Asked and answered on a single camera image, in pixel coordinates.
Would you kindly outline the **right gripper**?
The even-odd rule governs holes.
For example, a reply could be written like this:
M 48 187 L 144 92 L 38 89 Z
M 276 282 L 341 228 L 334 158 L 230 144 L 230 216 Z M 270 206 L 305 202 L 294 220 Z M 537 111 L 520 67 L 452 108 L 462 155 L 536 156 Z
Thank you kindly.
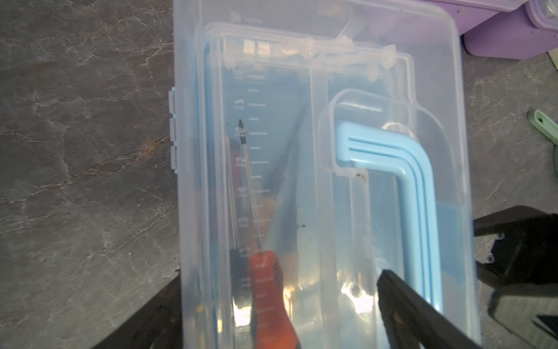
M 557 347 L 557 214 L 513 206 L 474 221 L 495 235 L 477 276 L 493 288 L 488 315 L 532 348 Z

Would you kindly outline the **blue toolbox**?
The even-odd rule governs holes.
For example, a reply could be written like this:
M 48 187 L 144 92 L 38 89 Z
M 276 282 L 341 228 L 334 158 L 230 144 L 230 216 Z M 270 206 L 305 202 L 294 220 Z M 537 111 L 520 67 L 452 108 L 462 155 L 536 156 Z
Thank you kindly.
M 299 348 L 388 348 L 383 270 L 475 343 L 460 39 L 425 1 L 175 1 L 185 348 L 255 348 L 255 232 Z

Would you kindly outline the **purple toolbox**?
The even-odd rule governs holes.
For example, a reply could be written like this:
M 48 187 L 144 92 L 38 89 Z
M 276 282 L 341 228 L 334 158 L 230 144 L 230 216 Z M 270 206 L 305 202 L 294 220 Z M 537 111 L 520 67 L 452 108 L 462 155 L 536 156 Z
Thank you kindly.
M 459 35 L 484 23 L 498 13 L 510 13 L 527 0 L 428 0 L 444 9 L 455 21 Z
M 463 35 L 470 55 L 527 60 L 557 48 L 557 0 L 527 1 Z

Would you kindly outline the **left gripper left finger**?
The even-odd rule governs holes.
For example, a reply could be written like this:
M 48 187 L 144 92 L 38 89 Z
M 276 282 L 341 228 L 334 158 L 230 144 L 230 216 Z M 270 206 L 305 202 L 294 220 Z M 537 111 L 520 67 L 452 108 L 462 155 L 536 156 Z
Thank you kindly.
M 181 281 L 177 276 L 94 349 L 182 347 Z

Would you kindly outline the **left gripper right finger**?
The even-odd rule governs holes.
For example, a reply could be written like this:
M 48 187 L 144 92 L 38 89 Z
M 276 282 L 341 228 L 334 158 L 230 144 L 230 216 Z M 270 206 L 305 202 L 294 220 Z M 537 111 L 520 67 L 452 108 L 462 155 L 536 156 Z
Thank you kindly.
M 379 309 L 391 348 L 479 348 L 391 270 L 377 282 Z

